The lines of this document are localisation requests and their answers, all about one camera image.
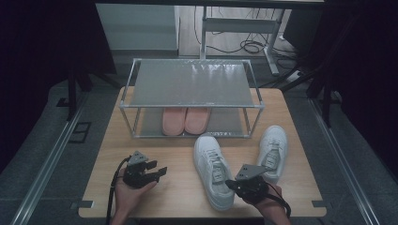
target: human hand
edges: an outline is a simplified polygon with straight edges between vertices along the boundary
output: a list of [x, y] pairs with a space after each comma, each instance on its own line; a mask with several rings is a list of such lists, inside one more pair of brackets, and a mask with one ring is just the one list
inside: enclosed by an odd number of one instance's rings
[[137, 207], [141, 197], [156, 186], [158, 183], [153, 181], [144, 187], [134, 189], [123, 182], [123, 174], [126, 168], [119, 171], [119, 176], [115, 185], [115, 214], [112, 219], [112, 224], [124, 224], [129, 215]]
[[[282, 197], [282, 189], [281, 187], [273, 184], [268, 184], [269, 190], [268, 194], [276, 196], [278, 198]], [[268, 218], [272, 220], [277, 225], [289, 225], [290, 220], [284, 211], [283, 206], [281, 206], [278, 202], [270, 198], [265, 198], [263, 201], [253, 205], [264, 218]]]

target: black cable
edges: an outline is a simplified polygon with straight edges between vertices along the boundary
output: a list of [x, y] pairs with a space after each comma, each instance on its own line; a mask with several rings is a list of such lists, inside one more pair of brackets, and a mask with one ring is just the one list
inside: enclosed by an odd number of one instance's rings
[[108, 199], [108, 210], [106, 212], [106, 225], [110, 224], [111, 222], [111, 211], [112, 211], [112, 203], [114, 201], [114, 193], [115, 193], [115, 188], [116, 188], [116, 181], [117, 178], [119, 178], [119, 171], [122, 168], [123, 164], [127, 161], [130, 160], [131, 157], [126, 157], [123, 159], [122, 162], [120, 162], [119, 166], [117, 167], [117, 170], [115, 171], [114, 178], [112, 179], [111, 187], [109, 189], [109, 199]]
[[291, 67], [285, 67], [285, 66], [283, 66], [283, 65], [281, 64], [281, 62], [280, 62], [280, 61], [283, 61], [283, 60], [290, 60], [290, 61], [292, 61], [292, 59], [280, 58], [280, 59], [277, 59], [277, 60], [276, 60], [276, 64], [278, 64], [278, 66], [279, 66], [280, 68], [292, 69]]
[[277, 53], [277, 52], [274, 52], [274, 51], [272, 51], [272, 56], [274, 56], [274, 57], [278, 57], [278, 58], [281, 58], [281, 59], [285, 59], [285, 60], [297, 60], [298, 58], [296, 57], [296, 56], [290, 56], [290, 55], [286, 55], [286, 54], [280, 54], [280, 53]]
[[263, 83], [263, 84], [259, 85], [258, 88], [265, 87], [272, 83], [274, 83], [274, 84], [271, 87], [276, 87], [279, 83], [282, 83], [284, 80], [286, 80], [288, 77], [290, 77], [293, 74], [293, 72], [296, 71], [299, 67], [300, 67], [300, 65], [296, 64], [292, 69], [290, 69], [288, 72], [284, 73], [284, 75], [280, 76], [279, 78], [277, 78], [273, 81]]
[[[246, 15], [245, 18], [247, 18], [250, 14], [252, 14], [252, 18], [253, 18], [253, 19], [254, 19], [254, 18], [257, 19], [258, 16], [259, 16], [259, 14], [260, 14], [260, 10], [261, 10], [261, 8], [258, 9], [257, 14], [256, 14], [256, 16], [254, 17], [255, 8], [252, 8], [252, 9], [248, 12], [248, 14]], [[275, 13], [275, 8], [272, 10], [271, 19], [273, 18], [274, 13]], [[202, 43], [200, 42], [199, 37], [197, 36], [197, 32], [196, 32], [196, 7], [194, 8], [194, 12], [193, 12], [193, 30], [194, 30], [194, 33], [195, 33], [196, 41], [197, 41], [199, 44], [202, 44]], [[222, 34], [222, 33], [223, 33], [223, 32], [219, 32], [219, 33], [213, 33], [213, 32], [212, 32], [213, 35], [218, 35], [218, 34]], [[236, 52], [239, 52], [240, 50], [244, 50], [246, 53], [250, 53], [250, 54], [256, 54], [256, 53], [262, 52], [262, 51], [267, 47], [267, 45], [268, 45], [268, 37], [269, 37], [269, 34], [267, 34], [267, 38], [265, 38], [262, 34], [256, 34], [257, 36], [260, 35], [260, 36], [264, 39], [264, 41], [266, 42], [266, 44], [263, 44], [263, 43], [261, 43], [260, 41], [255, 41], [255, 40], [254, 40], [255, 37], [252, 37], [252, 40], [249, 40], [250, 35], [253, 35], [253, 33], [250, 33], [250, 34], [246, 37], [245, 40], [242, 40], [242, 41], [240, 42], [240, 48], [239, 48], [239, 49], [236, 49], [236, 50], [224, 51], [224, 50], [218, 49], [218, 48], [213, 47], [213, 46], [208, 46], [208, 45], [206, 45], [206, 48], [213, 49], [213, 50], [219, 51], [219, 52], [221, 52], [221, 53], [236, 53]], [[296, 52], [293, 52], [293, 51], [291, 52], [291, 51], [286, 51], [286, 50], [280, 50], [280, 49], [272, 48], [272, 51], [273, 51], [274, 54], [279, 55], [280, 57], [288, 57], [288, 58], [290, 58], [290, 59], [292, 59], [292, 60], [296, 60], [295, 57], [288, 56], [288, 55], [283, 55], [283, 54], [279, 54], [279, 53], [277, 53], [277, 52], [274, 52], [274, 50], [275, 50], [275, 51], [279, 51], [279, 52], [285, 52], [285, 53], [296, 53]], [[279, 65], [281, 68], [287, 68], [287, 67], [283, 67], [281, 64], [279, 64], [279, 61], [278, 61], [278, 60], [277, 60], [277, 63], [278, 63], [278, 65]]]
[[266, 182], [267, 185], [269, 185], [270, 187], [272, 187], [272, 189], [275, 190], [276, 194], [279, 196], [279, 198], [277, 196], [268, 194], [267, 198], [272, 199], [273, 201], [279, 203], [281, 206], [283, 206], [286, 209], [286, 215], [287, 218], [290, 218], [290, 215], [292, 213], [292, 209], [290, 208], [290, 205], [284, 200], [284, 198], [282, 197], [282, 195], [280, 193], [278, 193], [278, 191], [275, 189], [274, 186], [272, 186], [270, 183]]

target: white sneaker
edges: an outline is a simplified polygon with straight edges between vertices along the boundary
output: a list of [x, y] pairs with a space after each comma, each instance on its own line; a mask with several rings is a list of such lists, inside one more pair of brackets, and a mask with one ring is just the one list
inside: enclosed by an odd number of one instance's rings
[[204, 134], [196, 140], [193, 161], [211, 206], [219, 211], [231, 208], [235, 191], [225, 184], [225, 180], [233, 180], [233, 177], [214, 137]]
[[258, 166], [264, 166], [269, 169], [269, 172], [263, 173], [263, 177], [267, 182], [278, 183], [283, 172], [286, 156], [286, 133], [279, 126], [269, 127], [261, 137], [260, 155], [257, 159]]

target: metal rail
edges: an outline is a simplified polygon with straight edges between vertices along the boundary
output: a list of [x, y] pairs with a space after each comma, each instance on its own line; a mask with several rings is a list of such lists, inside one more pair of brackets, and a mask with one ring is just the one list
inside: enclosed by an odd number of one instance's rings
[[73, 132], [77, 121], [82, 114], [83, 106], [87, 100], [88, 94], [82, 93], [80, 97], [77, 111], [74, 116], [65, 124], [64, 129], [56, 141], [53, 149], [50, 154], [47, 156], [43, 165], [41, 166], [40, 171], [38, 172], [37, 177], [35, 178], [32, 186], [29, 188], [26, 196], [23, 199], [23, 202], [20, 205], [17, 213], [14, 216], [14, 219], [10, 224], [27, 224], [30, 217], [32, 216], [35, 208], [38, 204], [38, 200], [41, 197], [44, 189], [47, 186], [50, 177], [53, 174], [53, 171], [58, 163], [58, 160], [61, 158], [62, 153], [64, 152], [65, 146], [68, 143], [69, 137]]
[[351, 167], [349, 166], [349, 163], [344, 156], [342, 148], [340, 147], [336, 138], [334, 137], [332, 130], [326, 125], [326, 123], [322, 119], [322, 116], [320, 114], [321, 110], [319, 106], [311, 98], [309, 98], [309, 103], [316, 116], [316, 120], [322, 129], [323, 134], [327, 138], [331, 152], [334, 155], [338, 166], [340, 167], [344, 179], [352, 195], [354, 196], [355, 201], [357, 202], [360, 212], [362, 213], [363, 219], [368, 225], [380, 224], [375, 215], [375, 211], [371, 203], [369, 202], [368, 197], [366, 196], [365, 192], [360, 186], [360, 183], [358, 182], [354, 172], [351, 170]]

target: wooden tabletop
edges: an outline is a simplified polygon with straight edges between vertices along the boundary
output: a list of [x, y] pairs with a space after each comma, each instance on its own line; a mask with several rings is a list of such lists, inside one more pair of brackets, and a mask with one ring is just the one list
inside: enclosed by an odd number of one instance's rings
[[[83, 201], [93, 201], [91, 208], [80, 208], [83, 218], [105, 218], [109, 187], [114, 172], [123, 160], [136, 150], [158, 167], [167, 167], [167, 174], [140, 202], [135, 218], [252, 218], [261, 217], [251, 205], [238, 196], [234, 205], [225, 212], [214, 210], [208, 200], [200, 177], [193, 165], [195, 138], [133, 139], [118, 108], [121, 94], [115, 103], [96, 163], [88, 181]], [[305, 156], [299, 135], [278, 89], [260, 89], [266, 104], [257, 128], [250, 139], [218, 138], [222, 154], [236, 175], [243, 164], [255, 165], [259, 154], [261, 135], [272, 125], [281, 126], [288, 139], [288, 155], [283, 176], [278, 185], [283, 197], [292, 208], [292, 217], [323, 217], [325, 207], [314, 207], [313, 201], [322, 201], [313, 172]]]

